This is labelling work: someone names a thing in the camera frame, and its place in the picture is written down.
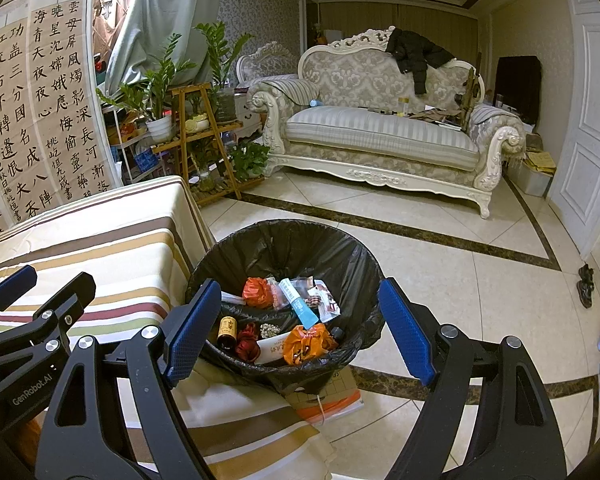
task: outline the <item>calligraphy scroll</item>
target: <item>calligraphy scroll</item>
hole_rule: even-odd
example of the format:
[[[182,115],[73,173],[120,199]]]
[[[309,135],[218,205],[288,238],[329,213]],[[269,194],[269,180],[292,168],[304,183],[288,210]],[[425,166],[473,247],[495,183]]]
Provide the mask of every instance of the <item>calligraphy scroll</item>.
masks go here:
[[[94,116],[87,0],[0,9],[0,231],[117,187]]]

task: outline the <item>striped tablecloth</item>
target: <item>striped tablecloth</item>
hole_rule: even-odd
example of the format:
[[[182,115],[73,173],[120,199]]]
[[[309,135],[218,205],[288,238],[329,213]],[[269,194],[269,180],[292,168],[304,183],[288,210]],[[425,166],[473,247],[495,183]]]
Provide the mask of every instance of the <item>striped tablecloth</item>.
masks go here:
[[[68,332],[99,342],[131,338],[184,302],[193,267],[214,243],[184,181],[165,177],[61,206],[0,234],[0,281],[25,264],[38,283],[0,313],[0,332],[31,320],[79,272],[96,298]],[[123,412],[138,462],[151,462],[130,388]],[[283,397],[199,360],[173,391],[219,480],[323,480],[333,448]]]

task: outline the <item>tile floor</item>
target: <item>tile floor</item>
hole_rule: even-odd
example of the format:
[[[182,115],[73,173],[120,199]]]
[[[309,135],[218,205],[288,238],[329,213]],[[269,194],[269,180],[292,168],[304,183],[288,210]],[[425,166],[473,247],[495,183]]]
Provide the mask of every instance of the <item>tile floor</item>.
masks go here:
[[[504,181],[493,193],[491,217],[486,221],[471,202],[296,170],[279,171],[249,192],[547,258],[532,223]],[[537,197],[523,198],[554,250],[561,272],[231,199],[203,208],[202,214],[218,240],[264,219],[312,219],[337,226],[362,241],[375,254],[384,274],[395,277],[410,300],[427,305],[440,322],[457,325],[469,337],[494,342],[517,335],[545,383],[596,374],[600,362],[596,349],[600,294],[596,291],[591,309],[582,308],[575,290],[577,270],[583,265],[577,248],[546,202]],[[353,364],[409,375],[387,327],[380,341],[359,352]],[[328,420],[320,429],[338,451],[331,464],[334,474],[383,479],[422,403],[371,392],[362,395],[362,410]],[[571,470],[588,449],[593,396],[583,392],[552,400],[552,404]],[[465,407],[448,468],[464,460],[476,412],[476,406]]]

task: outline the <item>black garbage bag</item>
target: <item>black garbage bag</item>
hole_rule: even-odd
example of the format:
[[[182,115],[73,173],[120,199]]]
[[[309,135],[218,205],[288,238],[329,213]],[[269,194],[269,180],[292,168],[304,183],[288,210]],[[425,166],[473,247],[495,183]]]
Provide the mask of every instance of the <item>black garbage bag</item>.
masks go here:
[[[299,386],[306,393],[318,394],[358,350],[380,339],[384,318],[378,306],[378,287],[384,277],[378,262],[353,236],[316,222],[269,220],[231,234],[202,258],[189,280],[186,300],[190,301],[207,278],[216,280],[223,291],[241,296],[247,278],[268,276],[278,281],[297,276],[323,280],[340,306],[340,315],[326,325],[329,330],[336,326],[344,330],[341,345],[301,365],[275,367],[246,363],[206,341],[204,359],[273,386],[283,395]],[[224,316],[235,317],[239,330],[250,321],[279,326],[281,333],[300,324],[291,306],[276,311],[223,303],[219,317]]]

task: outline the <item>door panel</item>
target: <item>door panel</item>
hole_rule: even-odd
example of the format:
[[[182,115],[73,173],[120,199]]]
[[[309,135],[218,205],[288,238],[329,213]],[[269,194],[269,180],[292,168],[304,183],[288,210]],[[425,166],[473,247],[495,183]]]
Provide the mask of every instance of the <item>door panel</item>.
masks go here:
[[[583,256],[600,232],[600,2],[570,0],[573,97],[550,205]]]

